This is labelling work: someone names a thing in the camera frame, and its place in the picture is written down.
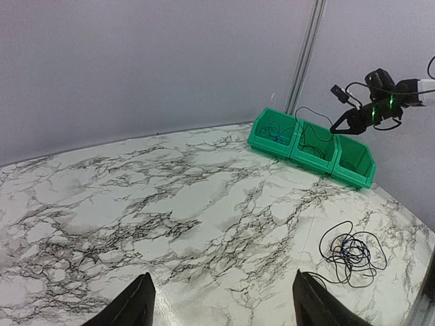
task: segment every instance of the green plastic container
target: green plastic container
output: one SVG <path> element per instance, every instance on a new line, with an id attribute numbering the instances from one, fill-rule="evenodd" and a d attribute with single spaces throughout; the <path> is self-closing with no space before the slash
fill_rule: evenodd
<path id="1" fill-rule="evenodd" d="M 289 158 L 298 130 L 294 117 L 267 107 L 254 122 L 247 142 L 259 151 Z"/>
<path id="2" fill-rule="evenodd" d="M 376 164 L 369 148 L 345 136 L 337 136 L 338 157 L 332 176 L 356 187 L 370 188 Z"/>
<path id="3" fill-rule="evenodd" d="M 302 128 L 298 129 L 291 159 L 317 172 L 332 173 L 338 156 L 338 137 L 317 124 L 298 121 Z"/>

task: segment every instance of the table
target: table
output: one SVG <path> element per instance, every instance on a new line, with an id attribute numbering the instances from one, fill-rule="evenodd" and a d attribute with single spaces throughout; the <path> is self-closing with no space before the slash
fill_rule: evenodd
<path id="1" fill-rule="evenodd" d="M 251 125 L 133 139 L 0 170 L 0 325 L 81 325 L 138 274 L 154 324 L 295 325 L 297 269 L 334 278 L 318 244 L 351 220 L 388 267 L 327 285 L 373 325 L 399 325 L 434 233 L 377 185 L 356 191 L 249 148 Z"/>

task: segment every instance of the vertical metal strip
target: vertical metal strip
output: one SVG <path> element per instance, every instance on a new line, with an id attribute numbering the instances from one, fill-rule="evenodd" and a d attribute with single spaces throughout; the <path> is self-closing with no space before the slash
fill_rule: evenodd
<path id="1" fill-rule="evenodd" d="M 313 54 L 314 41 L 319 30 L 321 17 L 323 16 L 326 0 L 315 0 L 311 10 L 310 20 L 305 33 L 304 43 L 299 54 L 298 67 L 293 77 L 292 88 L 289 91 L 285 110 L 287 114 L 293 115 L 304 84 L 310 58 Z"/>

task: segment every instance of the robotic arm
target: robotic arm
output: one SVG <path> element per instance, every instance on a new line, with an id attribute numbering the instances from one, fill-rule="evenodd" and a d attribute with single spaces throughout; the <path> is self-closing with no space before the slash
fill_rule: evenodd
<path id="1" fill-rule="evenodd" d="M 392 130 L 402 124 L 402 108 L 435 105 L 435 80 L 433 79 L 407 79 L 395 84 L 387 71 L 377 69 L 369 73 L 364 80 L 366 84 L 353 82 L 346 89 L 339 88 L 337 85 L 331 89 L 340 102 L 348 103 L 353 107 L 332 125 L 330 129 L 332 134 L 362 134 L 370 126 L 374 126 L 377 130 Z M 370 90 L 371 103 L 363 106 L 348 92 L 349 87 L 356 84 Z M 382 120 L 389 118 L 392 118 L 396 125 L 389 128 L 377 127 Z M 349 128 L 337 129 L 345 120 Z"/>

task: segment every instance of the wall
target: wall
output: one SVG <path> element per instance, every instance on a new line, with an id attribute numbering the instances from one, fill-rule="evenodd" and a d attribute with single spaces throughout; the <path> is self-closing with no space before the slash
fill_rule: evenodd
<path id="1" fill-rule="evenodd" d="M 283 109 L 312 3 L 0 2 L 0 164 Z"/>
<path id="2" fill-rule="evenodd" d="M 348 106 L 329 91 L 334 84 L 364 82 L 381 67 L 394 81 L 428 78 L 435 55 L 435 2 L 329 1 L 321 22 L 299 105 L 307 105 L 335 121 Z M 351 91 L 367 103 L 368 92 Z M 389 132 L 372 128 L 359 137 L 378 166 L 375 181 L 435 230 L 435 108 L 406 109 L 403 125 Z M 301 117 L 320 122 L 308 113 Z"/>

